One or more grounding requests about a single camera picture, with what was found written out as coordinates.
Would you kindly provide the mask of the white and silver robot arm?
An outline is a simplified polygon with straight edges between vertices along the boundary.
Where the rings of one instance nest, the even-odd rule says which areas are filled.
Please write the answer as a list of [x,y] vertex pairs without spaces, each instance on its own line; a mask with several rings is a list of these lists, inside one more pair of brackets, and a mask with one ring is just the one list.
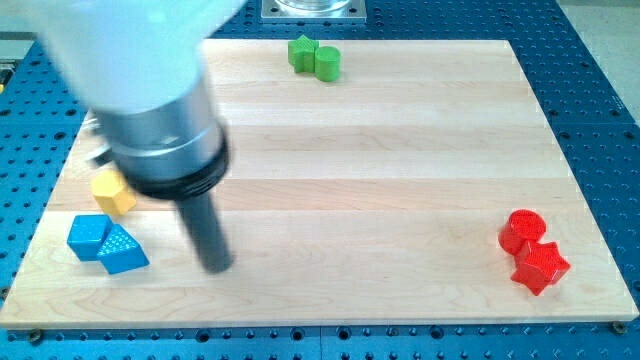
[[129,184],[157,199],[207,193],[228,165],[200,44],[244,0],[23,0],[72,92],[97,116]]

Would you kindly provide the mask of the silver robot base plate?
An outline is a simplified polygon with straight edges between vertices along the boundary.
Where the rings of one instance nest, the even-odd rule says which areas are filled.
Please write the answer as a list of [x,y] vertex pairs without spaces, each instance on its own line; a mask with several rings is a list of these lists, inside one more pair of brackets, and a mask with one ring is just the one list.
[[365,22],[365,0],[262,0],[263,23]]

